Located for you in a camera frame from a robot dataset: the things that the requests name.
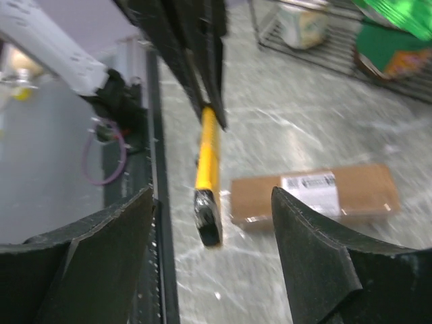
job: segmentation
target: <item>marble floor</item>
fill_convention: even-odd
[[[265,9],[258,2],[258,11]],[[357,163],[386,163],[402,211],[356,230],[413,248],[432,246],[432,109],[336,76],[254,43],[247,5],[230,11],[222,136],[224,246],[206,250],[193,219],[199,124],[162,66],[169,193],[182,324],[291,323],[273,234],[230,223],[233,178]]]

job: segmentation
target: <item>wire shelf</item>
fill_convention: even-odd
[[[271,49],[401,95],[432,103],[432,64],[429,64],[422,73],[403,80],[380,82],[368,77],[357,68],[353,58],[357,30],[360,29],[364,16],[350,1],[331,0],[331,4],[331,17],[325,42],[312,49],[296,50],[287,46],[280,37],[278,6],[275,6],[258,24],[253,0],[249,0],[252,25],[259,48]]]

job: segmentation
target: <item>barcode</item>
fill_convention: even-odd
[[[306,189],[334,187],[335,176],[331,175],[311,175],[302,179],[302,185]]]
[[[299,188],[299,183],[297,178],[285,178],[285,187],[289,189]]]

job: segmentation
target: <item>green package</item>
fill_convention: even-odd
[[[356,39],[361,64],[378,78],[391,80],[418,73],[431,57],[432,40],[419,40],[413,35],[371,24],[364,19]]]
[[[375,19],[371,8],[396,28],[406,30],[422,41],[432,39],[432,3],[429,0],[353,0]]]

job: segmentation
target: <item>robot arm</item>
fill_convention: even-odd
[[[141,107],[121,75],[72,40],[34,0],[0,0],[0,35],[88,101],[121,129],[138,126]]]
[[[0,0],[0,34],[60,76],[83,97],[108,80],[107,67],[86,53],[33,0]]]

